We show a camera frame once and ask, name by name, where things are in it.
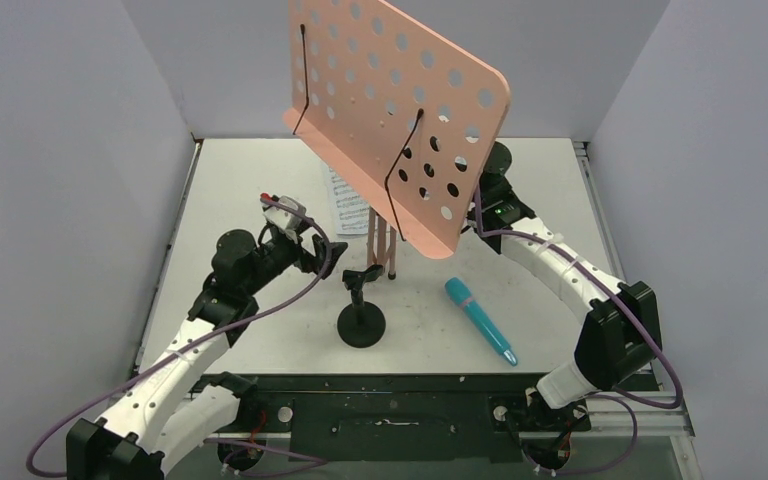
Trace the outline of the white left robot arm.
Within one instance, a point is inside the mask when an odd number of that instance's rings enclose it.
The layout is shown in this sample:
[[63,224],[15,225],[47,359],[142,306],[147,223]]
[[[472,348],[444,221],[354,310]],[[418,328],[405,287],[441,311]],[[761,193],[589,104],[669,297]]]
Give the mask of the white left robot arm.
[[246,230],[223,234],[212,273],[164,356],[135,378],[124,396],[96,420],[81,419],[66,438],[70,479],[163,479],[218,429],[242,431],[257,420],[256,382],[225,372],[188,405],[181,402],[260,311],[255,294],[295,266],[327,277],[348,245],[313,235],[313,251],[299,236],[271,226],[260,244]]

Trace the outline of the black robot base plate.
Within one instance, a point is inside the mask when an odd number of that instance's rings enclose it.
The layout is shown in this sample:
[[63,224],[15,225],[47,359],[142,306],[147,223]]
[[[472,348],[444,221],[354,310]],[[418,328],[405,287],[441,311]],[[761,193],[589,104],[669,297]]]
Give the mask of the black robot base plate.
[[632,421],[618,395],[603,393],[552,410],[539,404],[533,374],[207,374],[175,403],[162,446],[186,453],[222,441],[234,467],[241,447],[284,442],[301,461],[565,460],[574,433],[593,433],[606,414]]

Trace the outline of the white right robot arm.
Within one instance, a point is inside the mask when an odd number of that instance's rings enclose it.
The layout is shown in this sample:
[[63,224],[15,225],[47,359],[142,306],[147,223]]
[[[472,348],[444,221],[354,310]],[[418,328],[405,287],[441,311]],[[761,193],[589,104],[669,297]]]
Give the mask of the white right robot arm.
[[515,194],[506,178],[512,154],[495,142],[468,220],[497,254],[525,268],[567,306],[581,325],[570,359],[544,375],[525,402],[528,421],[553,427],[565,407],[612,391],[662,350],[654,291],[601,270],[551,231]]

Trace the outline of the pink perforated music stand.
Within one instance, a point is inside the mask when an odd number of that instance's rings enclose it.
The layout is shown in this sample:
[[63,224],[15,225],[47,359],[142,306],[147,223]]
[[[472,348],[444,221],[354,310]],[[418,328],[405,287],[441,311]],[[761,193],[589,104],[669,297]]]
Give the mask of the pink perforated music stand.
[[286,13],[285,125],[419,254],[452,256],[510,108],[505,76],[385,1]]

